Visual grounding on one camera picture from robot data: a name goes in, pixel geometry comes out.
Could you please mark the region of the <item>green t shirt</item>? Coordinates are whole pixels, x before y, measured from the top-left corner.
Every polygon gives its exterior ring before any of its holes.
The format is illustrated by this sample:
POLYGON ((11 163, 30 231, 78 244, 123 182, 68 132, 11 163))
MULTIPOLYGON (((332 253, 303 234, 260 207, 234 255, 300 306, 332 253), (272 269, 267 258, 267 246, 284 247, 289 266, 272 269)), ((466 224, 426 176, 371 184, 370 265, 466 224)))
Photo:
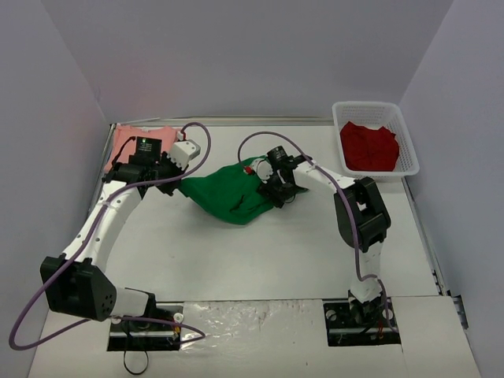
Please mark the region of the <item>green t shirt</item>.
POLYGON ((179 191, 218 220, 243 226, 274 208, 269 198, 258 193, 260 184, 236 163, 208 176, 183 179, 179 191))

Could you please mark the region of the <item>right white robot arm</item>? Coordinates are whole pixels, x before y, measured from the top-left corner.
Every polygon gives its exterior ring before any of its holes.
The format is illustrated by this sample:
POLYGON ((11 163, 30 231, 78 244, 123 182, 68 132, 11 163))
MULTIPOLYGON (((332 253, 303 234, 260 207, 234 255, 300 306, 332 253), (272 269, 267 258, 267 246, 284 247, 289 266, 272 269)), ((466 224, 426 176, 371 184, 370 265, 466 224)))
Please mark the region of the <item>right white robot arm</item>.
POLYGON ((332 198, 337 230, 354 250, 354 273, 349 289, 349 314, 359 325, 377 316, 377 301, 384 296, 380 261, 391 217, 376 182, 365 177, 352 179, 320 167, 306 156, 289 156, 283 147, 270 150, 250 164, 261 181, 258 193, 283 207, 296 195, 312 191, 332 198))

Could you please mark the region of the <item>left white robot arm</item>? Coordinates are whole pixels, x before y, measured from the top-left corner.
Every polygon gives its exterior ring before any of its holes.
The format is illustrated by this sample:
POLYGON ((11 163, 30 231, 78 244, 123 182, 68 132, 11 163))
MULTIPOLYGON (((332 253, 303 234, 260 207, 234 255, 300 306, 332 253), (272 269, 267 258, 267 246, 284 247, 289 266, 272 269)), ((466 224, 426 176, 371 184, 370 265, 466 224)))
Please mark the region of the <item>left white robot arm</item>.
POLYGON ((115 157, 103 176, 102 193, 78 236, 59 257, 47 257, 41 264, 46 299, 55 313, 94 321, 130 317, 141 329, 158 322, 154 294, 114 285, 106 276, 107 261, 126 220, 147 190, 158 186, 173 193, 200 148, 182 140, 163 151, 159 139, 134 140, 135 151, 128 160, 115 157))

